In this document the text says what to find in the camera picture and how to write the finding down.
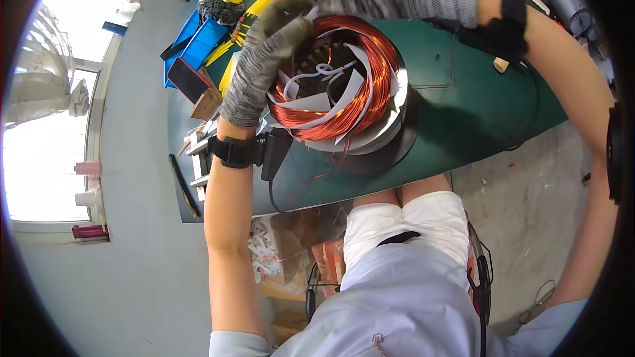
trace phone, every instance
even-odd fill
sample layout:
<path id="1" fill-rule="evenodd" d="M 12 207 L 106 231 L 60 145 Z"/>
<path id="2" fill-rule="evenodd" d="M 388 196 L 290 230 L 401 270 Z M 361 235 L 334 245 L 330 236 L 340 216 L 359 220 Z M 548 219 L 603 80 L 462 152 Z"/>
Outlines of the phone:
<path id="1" fill-rule="evenodd" d="M 168 79 L 193 104 L 210 88 L 205 79 L 181 57 L 177 57 L 168 70 Z"/>

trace grey wall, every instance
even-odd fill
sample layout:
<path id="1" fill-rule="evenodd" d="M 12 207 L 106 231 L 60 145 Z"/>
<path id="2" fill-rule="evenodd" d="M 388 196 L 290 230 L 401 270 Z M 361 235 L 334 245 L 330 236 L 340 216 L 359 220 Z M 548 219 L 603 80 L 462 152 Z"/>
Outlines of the grey wall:
<path id="1" fill-rule="evenodd" d="M 167 160 L 160 52 L 183 0 L 142 0 L 110 78 L 102 191 L 110 243 L 22 247 L 48 313 L 82 356 L 204 356 L 211 329 L 201 224 L 183 224 Z M 267 321 L 273 311 L 264 305 Z"/>

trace copper wire coil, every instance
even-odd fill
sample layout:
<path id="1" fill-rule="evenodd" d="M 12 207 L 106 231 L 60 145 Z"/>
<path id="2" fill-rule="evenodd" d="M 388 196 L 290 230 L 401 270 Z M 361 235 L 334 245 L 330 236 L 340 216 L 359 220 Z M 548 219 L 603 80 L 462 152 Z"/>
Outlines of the copper wire coil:
<path id="1" fill-rule="evenodd" d="M 377 122 L 384 115 L 388 100 L 391 95 L 391 71 L 397 71 L 397 53 L 393 44 L 377 28 L 365 21 L 351 16 L 328 16 L 314 21 L 313 39 L 327 31 L 337 28 L 352 29 L 357 41 L 349 42 L 361 46 L 368 54 L 368 61 L 373 76 L 373 97 L 368 110 L 360 122 L 350 131 L 349 135 L 360 132 L 371 124 Z M 275 91 L 272 92 L 276 102 L 287 102 L 284 98 L 284 84 L 281 80 L 275 83 Z M 359 94 L 344 109 L 339 111 L 329 121 L 307 130 L 291 129 L 294 137 L 301 140 L 327 140 L 333 139 L 353 127 L 364 109 L 370 96 L 368 77 L 361 87 Z M 274 118 L 285 127 L 298 125 L 317 120 L 326 116 L 327 112 L 315 112 L 279 107 L 272 102 L 269 109 Z"/>

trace white shorts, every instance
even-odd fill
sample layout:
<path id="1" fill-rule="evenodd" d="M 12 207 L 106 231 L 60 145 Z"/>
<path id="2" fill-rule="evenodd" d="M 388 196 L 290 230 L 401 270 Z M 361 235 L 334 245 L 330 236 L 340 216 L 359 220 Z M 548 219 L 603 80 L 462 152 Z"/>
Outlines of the white shorts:
<path id="1" fill-rule="evenodd" d="M 372 203 L 351 210 L 344 235 L 346 267 L 354 266 L 388 237 L 405 231 L 421 234 L 406 243 L 433 246 L 467 266 L 469 237 L 463 203 L 454 192 L 438 191 L 419 196 L 403 208 Z"/>

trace forearm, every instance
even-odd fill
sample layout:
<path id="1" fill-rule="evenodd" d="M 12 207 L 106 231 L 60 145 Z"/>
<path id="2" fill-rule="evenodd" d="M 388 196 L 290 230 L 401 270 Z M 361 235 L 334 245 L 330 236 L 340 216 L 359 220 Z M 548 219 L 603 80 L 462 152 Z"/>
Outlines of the forearm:
<path id="1" fill-rule="evenodd" d="M 500 18 L 500 0 L 479 0 L 478 20 Z M 604 160 L 613 96 L 589 54 L 567 31 L 527 7 L 527 59 L 554 92 L 594 160 Z"/>
<path id="2" fill-rule="evenodd" d="M 479 0 L 478 18 L 500 18 L 500 0 Z M 613 96 L 589 54 L 563 28 L 527 7 L 527 59 L 549 84 L 591 150 L 586 211 L 549 306 L 588 298 L 613 240 L 617 206 L 609 199 L 606 146 Z"/>
<path id="3" fill-rule="evenodd" d="M 591 296 L 611 247 L 617 206 L 608 198 L 607 168 L 596 161 L 591 171 L 584 219 L 547 307 Z"/>
<path id="4" fill-rule="evenodd" d="M 218 119 L 217 137 L 250 139 L 255 129 L 237 127 L 222 117 Z M 253 208 L 251 166 L 246 169 L 225 167 L 213 156 L 210 179 L 205 193 L 205 239 L 210 250 L 238 252 L 247 248 Z"/>
<path id="5" fill-rule="evenodd" d="M 218 139 L 250 139 L 254 129 L 222 117 Z M 252 212 L 252 169 L 232 169 L 213 157 L 205 193 L 204 228 L 210 263 L 213 331 L 249 332 L 267 338 L 247 248 Z"/>

